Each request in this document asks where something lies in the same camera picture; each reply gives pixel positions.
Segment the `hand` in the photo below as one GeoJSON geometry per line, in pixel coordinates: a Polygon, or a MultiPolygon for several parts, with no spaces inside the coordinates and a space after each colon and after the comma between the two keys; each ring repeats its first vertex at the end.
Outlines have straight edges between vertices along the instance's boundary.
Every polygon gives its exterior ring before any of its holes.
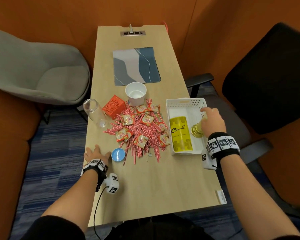
{"type": "Polygon", "coordinates": [[[225,128],[224,120],[219,114],[217,108],[202,108],[201,112],[206,112],[208,118],[203,118],[201,120],[201,129],[205,137],[209,136],[214,132],[227,132],[225,128]]]}
{"type": "Polygon", "coordinates": [[[107,152],[105,154],[105,156],[103,156],[100,152],[99,145],[96,145],[93,152],[89,147],[87,147],[86,150],[87,150],[87,152],[84,153],[84,159],[87,162],[89,162],[93,159],[101,159],[106,165],[108,165],[108,163],[109,163],[108,160],[109,160],[109,157],[111,156],[111,152],[107,152]]]}

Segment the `blue carpet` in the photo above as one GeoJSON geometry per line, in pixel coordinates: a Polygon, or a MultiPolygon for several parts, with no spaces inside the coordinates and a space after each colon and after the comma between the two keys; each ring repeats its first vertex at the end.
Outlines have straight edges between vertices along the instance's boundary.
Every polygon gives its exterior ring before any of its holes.
{"type": "MultiPolygon", "coordinates": [[[[41,122],[32,141],[11,240],[20,239],[32,222],[79,179],[86,130],[86,122],[73,109],[53,110],[49,124],[41,122]]],[[[241,224],[232,207],[221,170],[217,170],[217,175],[228,204],[179,212],[177,215],[204,227],[215,239],[227,239],[241,229],[241,224]]],[[[98,226],[97,233],[104,238],[111,227],[118,224],[98,226]]],[[[96,239],[93,228],[88,229],[86,238],[96,239]]],[[[248,238],[242,231],[231,239],[248,238]]]]}

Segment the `white paper cup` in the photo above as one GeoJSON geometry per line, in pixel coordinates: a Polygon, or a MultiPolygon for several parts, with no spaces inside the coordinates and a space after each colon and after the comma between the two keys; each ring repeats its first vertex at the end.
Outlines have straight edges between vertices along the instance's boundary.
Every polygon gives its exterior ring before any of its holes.
{"type": "Polygon", "coordinates": [[[144,103],[147,88],[140,82],[132,82],[126,86],[126,95],[129,97],[132,106],[139,106],[144,103]]]}

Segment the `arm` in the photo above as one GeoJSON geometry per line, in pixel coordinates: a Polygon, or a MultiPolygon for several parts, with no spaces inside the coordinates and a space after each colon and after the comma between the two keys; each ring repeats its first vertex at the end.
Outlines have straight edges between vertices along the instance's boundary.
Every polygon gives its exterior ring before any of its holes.
{"type": "MultiPolygon", "coordinates": [[[[110,152],[103,156],[100,153],[98,145],[96,145],[94,152],[88,147],[86,149],[87,153],[84,153],[84,158],[87,162],[92,159],[101,159],[108,164],[108,158],[111,155],[110,152]]],[[[98,174],[96,171],[86,171],[71,189],[57,199],[42,216],[52,215],[62,217],[75,223],[85,232],[92,211],[97,182],[98,174]]]]}
{"type": "MultiPolygon", "coordinates": [[[[209,137],[214,132],[226,132],[218,109],[203,108],[207,119],[201,127],[209,137]]],[[[299,231],[258,183],[238,155],[220,161],[233,207],[249,239],[275,239],[284,235],[300,236],[299,231]]]]}

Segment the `red plastic basket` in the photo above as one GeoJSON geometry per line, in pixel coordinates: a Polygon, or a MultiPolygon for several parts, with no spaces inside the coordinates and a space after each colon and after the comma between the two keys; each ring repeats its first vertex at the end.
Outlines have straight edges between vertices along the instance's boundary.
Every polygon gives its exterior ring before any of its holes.
{"type": "Polygon", "coordinates": [[[118,96],[114,95],[110,101],[102,108],[102,110],[112,118],[115,119],[116,114],[121,114],[122,110],[126,109],[126,104],[118,96]]]}

